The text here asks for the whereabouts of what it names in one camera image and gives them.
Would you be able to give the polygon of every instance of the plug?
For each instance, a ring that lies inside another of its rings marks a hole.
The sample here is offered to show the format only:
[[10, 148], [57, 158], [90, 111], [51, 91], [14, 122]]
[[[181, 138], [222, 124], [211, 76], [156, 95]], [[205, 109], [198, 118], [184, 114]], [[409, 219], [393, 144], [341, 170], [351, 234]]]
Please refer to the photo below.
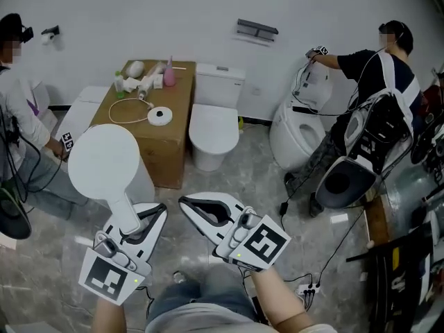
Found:
[[314, 287], [313, 289], [309, 289], [309, 285], [301, 284], [301, 285], [299, 285], [297, 292], [298, 292], [299, 296], [301, 296], [303, 294], [314, 295], [315, 293], [319, 292], [319, 288]]
[[289, 203], [281, 203], [280, 209], [279, 209], [279, 214], [281, 216], [284, 216], [287, 213], [288, 208], [289, 208]]

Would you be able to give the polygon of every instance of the gray pants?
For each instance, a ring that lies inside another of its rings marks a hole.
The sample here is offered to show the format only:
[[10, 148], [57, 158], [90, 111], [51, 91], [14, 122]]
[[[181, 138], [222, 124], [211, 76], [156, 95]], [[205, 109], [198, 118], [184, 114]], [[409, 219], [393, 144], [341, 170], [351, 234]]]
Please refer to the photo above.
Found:
[[200, 284], [195, 280], [187, 280], [167, 287], [153, 302], [148, 322], [193, 302], [222, 306], [258, 322], [253, 304], [242, 286], [240, 274], [237, 275], [225, 265], [213, 266]]
[[[25, 189], [18, 176], [26, 183], [31, 171], [37, 164], [37, 161], [37, 153], [31, 147], [27, 146], [25, 158], [22, 165], [19, 167], [17, 174], [14, 176], [15, 179], [13, 178], [8, 181], [11, 182], [14, 189], [16, 189], [15, 180], [17, 181], [22, 197], [25, 194]], [[73, 206], [83, 206], [88, 199], [74, 188], [67, 173], [62, 169], [59, 169], [58, 171], [57, 169], [58, 164], [47, 155], [41, 153], [40, 163], [31, 177], [28, 189], [30, 191], [41, 189], [48, 183], [48, 181], [50, 181], [54, 173], [57, 173], [44, 190], [36, 193], [29, 192], [26, 203], [52, 216], [68, 219], [71, 215]]]
[[297, 172], [292, 173], [294, 178], [285, 184], [289, 196], [298, 187], [303, 188], [302, 184], [304, 184], [305, 189], [301, 189], [301, 191], [305, 190], [304, 192], [309, 193], [316, 191], [327, 170], [342, 155], [343, 152], [336, 146], [330, 132], [328, 132], [319, 147], [308, 159], [308, 162]]

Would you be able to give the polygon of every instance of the toilet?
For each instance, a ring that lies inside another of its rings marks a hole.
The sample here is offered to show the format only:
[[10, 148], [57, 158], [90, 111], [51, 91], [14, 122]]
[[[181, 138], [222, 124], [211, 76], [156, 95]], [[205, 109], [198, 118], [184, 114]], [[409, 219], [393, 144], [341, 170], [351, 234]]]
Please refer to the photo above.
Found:
[[236, 106], [244, 81], [244, 70], [197, 64], [189, 138], [193, 163], [198, 169], [215, 171], [237, 145]]
[[307, 104], [312, 110], [321, 110], [333, 89], [330, 71], [320, 63], [314, 63], [293, 85], [299, 83], [299, 100], [290, 93], [277, 109], [270, 129], [273, 156], [281, 168], [290, 172], [308, 161], [325, 136], [321, 118]]

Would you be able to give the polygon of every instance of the man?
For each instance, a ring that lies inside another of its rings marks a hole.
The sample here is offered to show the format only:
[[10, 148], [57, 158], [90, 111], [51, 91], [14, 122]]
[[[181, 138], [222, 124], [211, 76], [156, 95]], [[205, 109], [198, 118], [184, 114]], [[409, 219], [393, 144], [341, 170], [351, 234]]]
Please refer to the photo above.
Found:
[[[336, 333], [329, 325], [315, 325], [292, 290], [271, 267], [251, 273], [257, 297], [274, 329], [258, 323], [239, 275], [226, 266], [210, 269], [199, 284], [182, 273], [176, 284], [156, 298], [148, 315], [145, 332], [150, 333]], [[92, 333], [126, 333], [122, 306], [99, 298]]]
[[[403, 93], [413, 82], [415, 75], [408, 66], [409, 55], [413, 51], [413, 35], [409, 28], [399, 21], [390, 21], [379, 27], [379, 41], [381, 50], [389, 53], [395, 67], [395, 87]], [[374, 51], [363, 50], [350, 55], [309, 55], [314, 62], [319, 62], [332, 69], [340, 69], [347, 79], [355, 80], [358, 95], [348, 107], [353, 110], [366, 101], [373, 94], [386, 88], [382, 63]], [[410, 105], [415, 116], [421, 104], [422, 95], [419, 93]], [[321, 145], [314, 151], [309, 161], [297, 173], [287, 173], [284, 177], [285, 186], [289, 196], [303, 184], [306, 179], [316, 176], [316, 179], [325, 174], [330, 166], [345, 155], [344, 134], [352, 113], [347, 112], [336, 119]], [[316, 217], [323, 211], [323, 206], [311, 193], [309, 199], [309, 213]]]
[[28, 106], [20, 81], [10, 70], [15, 56], [20, 54], [22, 28], [18, 14], [0, 20], [0, 122], [7, 130], [14, 129], [15, 123], [20, 131], [13, 142], [0, 140], [10, 152], [8, 160], [2, 159], [5, 165], [2, 176], [30, 206], [68, 219], [73, 206], [84, 205], [87, 198], [74, 189], [68, 174], [59, 170], [53, 160], [41, 153], [39, 161], [36, 150], [28, 145], [29, 142], [39, 150], [45, 146], [62, 159], [67, 156], [64, 146], [50, 136]]

